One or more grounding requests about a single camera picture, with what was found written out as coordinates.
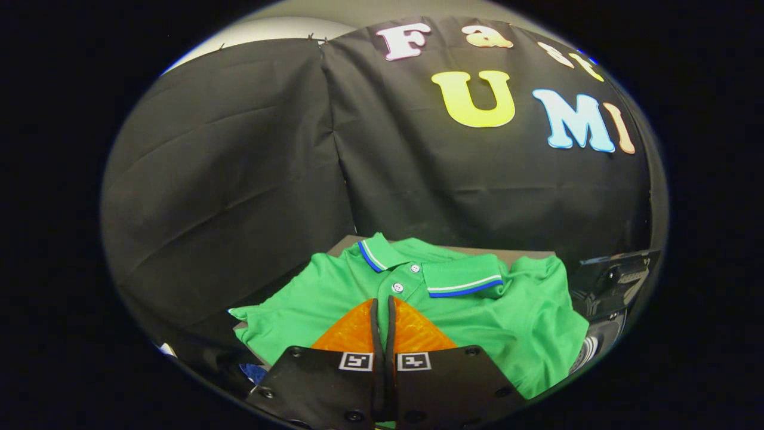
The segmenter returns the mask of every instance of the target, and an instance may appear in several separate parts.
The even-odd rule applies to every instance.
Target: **orange letter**
[[[620,136],[618,145],[621,147],[621,149],[623,149],[623,152],[626,152],[627,154],[633,154],[635,151],[634,144],[631,142],[629,132],[626,130],[626,124],[623,123],[623,118],[621,118],[620,110],[618,110],[616,106],[613,106],[607,102],[602,103],[602,106],[607,109],[608,112],[610,112],[610,116],[613,117],[613,122],[616,123],[616,129],[618,129],[618,135]]]

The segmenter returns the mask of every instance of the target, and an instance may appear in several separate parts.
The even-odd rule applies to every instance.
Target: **white wall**
[[[317,39],[333,39],[337,36],[356,30],[345,24],[326,21],[318,18],[303,17],[272,17],[261,18],[253,21],[244,21],[224,28],[219,33],[193,48],[188,54],[182,56],[169,70],[178,67],[187,61],[209,54],[214,50],[223,49],[247,42],[264,41],[267,39],[308,38],[308,34],[314,33]]]
[[[570,41],[546,30],[530,18],[485,0],[284,0],[255,11],[181,57],[164,73],[189,60],[226,47],[252,41],[292,37],[329,40],[353,30],[417,15],[454,15],[509,22],[570,47]]]

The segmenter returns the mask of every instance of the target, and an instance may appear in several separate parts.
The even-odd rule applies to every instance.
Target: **shirt placket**
[[[416,262],[408,262],[388,269],[390,274],[378,285],[377,297],[387,301],[391,295],[407,301],[424,285],[422,266]]]

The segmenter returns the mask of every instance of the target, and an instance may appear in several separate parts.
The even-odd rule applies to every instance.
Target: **screw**
[[[359,422],[364,420],[364,414],[358,411],[348,411],[345,413],[345,419],[350,422]]]

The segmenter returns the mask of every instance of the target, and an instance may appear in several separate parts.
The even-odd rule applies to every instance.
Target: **yellow letter u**
[[[496,97],[496,107],[491,110],[478,109],[472,103],[467,81],[469,73],[443,72],[432,75],[432,82],[440,85],[443,101],[448,114],[458,123],[470,127],[499,127],[512,121],[515,116],[515,102],[512,100],[507,81],[510,76],[496,70],[483,70],[477,74],[490,84]]]

